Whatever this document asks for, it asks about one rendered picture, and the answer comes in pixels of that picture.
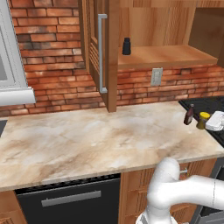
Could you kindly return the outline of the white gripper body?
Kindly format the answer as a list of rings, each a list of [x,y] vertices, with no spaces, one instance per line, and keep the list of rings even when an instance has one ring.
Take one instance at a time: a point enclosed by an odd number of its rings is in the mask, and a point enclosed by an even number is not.
[[[206,129],[212,131],[221,131],[224,129],[224,112],[215,111],[206,122]]]

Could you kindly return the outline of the yellow turmeric jar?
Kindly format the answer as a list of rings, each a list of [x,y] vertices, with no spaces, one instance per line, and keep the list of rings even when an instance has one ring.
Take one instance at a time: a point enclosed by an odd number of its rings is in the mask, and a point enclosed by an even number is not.
[[[203,130],[206,126],[207,120],[210,118],[210,115],[207,112],[200,112],[199,113],[199,121],[196,127],[200,130]]]

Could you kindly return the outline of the dark brown ketchup bottle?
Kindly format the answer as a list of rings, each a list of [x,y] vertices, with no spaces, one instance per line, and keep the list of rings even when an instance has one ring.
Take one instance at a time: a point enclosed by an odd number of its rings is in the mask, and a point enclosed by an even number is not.
[[[194,107],[194,105],[191,104],[190,108],[185,113],[185,119],[184,119],[184,124],[185,125],[189,125],[192,122],[192,119],[193,119],[193,107]]]

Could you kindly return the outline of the black shaker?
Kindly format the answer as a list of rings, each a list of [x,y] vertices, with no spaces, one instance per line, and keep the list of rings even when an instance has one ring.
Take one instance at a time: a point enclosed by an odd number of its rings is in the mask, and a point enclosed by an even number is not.
[[[131,48],[130,48],[130,38],[125,38],[122,45],[122,54],[123,55],[130,55]]]

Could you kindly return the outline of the wooden cabinet door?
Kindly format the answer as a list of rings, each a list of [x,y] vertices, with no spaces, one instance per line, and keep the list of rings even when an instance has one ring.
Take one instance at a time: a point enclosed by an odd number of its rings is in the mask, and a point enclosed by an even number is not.
[[[103,86],[108,92],[100,95],[108,112],[116,112],[119,0],[78,0],[78,6],[81,52],[99,93],[98,14],[108,15],[102,20]]]

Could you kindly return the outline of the black hob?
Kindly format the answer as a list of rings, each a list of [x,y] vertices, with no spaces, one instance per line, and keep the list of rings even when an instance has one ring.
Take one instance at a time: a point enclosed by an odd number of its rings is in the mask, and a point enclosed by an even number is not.
[[[190,105],[193,104],[193,118],[196,121],[199,120],[200,112],[207,112],[210,115],[215,111],[224,112],[224,96],[184,99],[180,100],[179,104],[185,110],[188,110],[190,108]],[[224,129],[221,131],[209,130],[208,133],[224,148]]]

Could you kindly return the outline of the grey oven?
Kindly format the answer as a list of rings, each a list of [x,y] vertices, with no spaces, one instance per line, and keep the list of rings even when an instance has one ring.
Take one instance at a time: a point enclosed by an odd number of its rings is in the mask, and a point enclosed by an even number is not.
[[[224,157],[217,159],[210,177],[224,181]],[[224,211],[197,206],[189,224],[224,224]]]

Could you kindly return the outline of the wooden base cupboard door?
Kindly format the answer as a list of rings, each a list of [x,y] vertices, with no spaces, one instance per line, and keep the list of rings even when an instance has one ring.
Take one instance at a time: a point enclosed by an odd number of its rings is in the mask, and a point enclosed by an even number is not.
[[[187,173],[181,173],[180,180],[185,180],[192,175],[209,177],[216,158],[188,162],[180,165],[180,170],[187,169]],[[135,224],[138,215],[147,204],[147,189],[151,181],[154,168],[129,171],[121,174],[120,202],[118,224]],[[196,205],[189,203],[177,204],[171,207],[171,215],[178,224],[190,222],[196,209]]]

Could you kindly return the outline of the black dishwasher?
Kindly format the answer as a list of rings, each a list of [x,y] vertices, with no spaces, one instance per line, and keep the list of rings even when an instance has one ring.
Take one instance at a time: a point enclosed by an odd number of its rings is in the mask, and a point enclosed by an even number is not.
[[[118,224],[121,174],[17,189],[28,224]],[[42,207],[41,201],[101,191],[101,197]]]

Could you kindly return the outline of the dark sink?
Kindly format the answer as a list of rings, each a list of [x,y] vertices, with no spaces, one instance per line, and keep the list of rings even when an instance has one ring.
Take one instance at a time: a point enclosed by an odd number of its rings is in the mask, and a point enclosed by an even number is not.
[[[0,120],[0,137],[4,132],[4,128],[5,128],[7,122],[8,122],[8,120],[6,120],[6,119]]]

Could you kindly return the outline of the wooden base cupboard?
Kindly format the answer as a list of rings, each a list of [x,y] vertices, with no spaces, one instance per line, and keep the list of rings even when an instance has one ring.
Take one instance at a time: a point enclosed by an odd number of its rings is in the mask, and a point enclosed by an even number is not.
[[[27,224],[13,191],[0,192],[0,224]]]

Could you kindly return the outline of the grey wall outlet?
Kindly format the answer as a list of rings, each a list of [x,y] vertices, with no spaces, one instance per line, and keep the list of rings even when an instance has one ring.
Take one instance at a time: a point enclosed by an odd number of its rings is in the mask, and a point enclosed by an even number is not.
[[[152,86],[160,86],[163,75],[163,68],[153,68],[150,78],[150,84]]]

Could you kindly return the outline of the wooden wall cabinet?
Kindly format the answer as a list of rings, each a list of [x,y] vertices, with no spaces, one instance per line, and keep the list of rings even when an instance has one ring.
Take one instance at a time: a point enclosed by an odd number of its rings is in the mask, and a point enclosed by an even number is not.
[[[224,0],[120,0],[120,69],[224,67]]]

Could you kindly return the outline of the white window frame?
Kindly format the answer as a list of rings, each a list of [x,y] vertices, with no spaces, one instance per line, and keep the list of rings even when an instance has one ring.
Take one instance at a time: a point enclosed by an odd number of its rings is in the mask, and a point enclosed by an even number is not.
[[[28,86],[7,0],[0,0],[0,106],[35,103]]]

